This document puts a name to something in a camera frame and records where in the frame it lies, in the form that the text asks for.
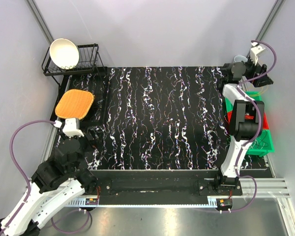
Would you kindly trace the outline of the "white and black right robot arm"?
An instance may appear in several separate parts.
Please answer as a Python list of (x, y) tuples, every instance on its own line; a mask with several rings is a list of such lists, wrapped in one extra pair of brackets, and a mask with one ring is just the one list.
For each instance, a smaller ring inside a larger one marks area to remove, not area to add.
[(218, 89), (233, 105), (229, 122), (230, 146), (213, 182), (214, 191), (224, 195), (239, 187), (242, 162), (263, 129), (265, 104), (251, 98), (240, 87), (242, 77), (250, 72), (248, 62), (227, 63), (221, 72), (223, 77), (218, 82)]

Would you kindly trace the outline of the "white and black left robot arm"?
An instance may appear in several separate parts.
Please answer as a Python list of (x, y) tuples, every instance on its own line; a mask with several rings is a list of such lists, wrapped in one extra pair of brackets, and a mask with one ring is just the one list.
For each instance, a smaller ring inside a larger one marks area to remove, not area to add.
[(97, 191), (97, 178), (86, 162), (86, 155), (93, 151), (89, 137), (81, 130), (65, 135), (38, 166), (23, 198), (7, 217), (0, 219), (0, 236), (37, 236), (72, 199)]

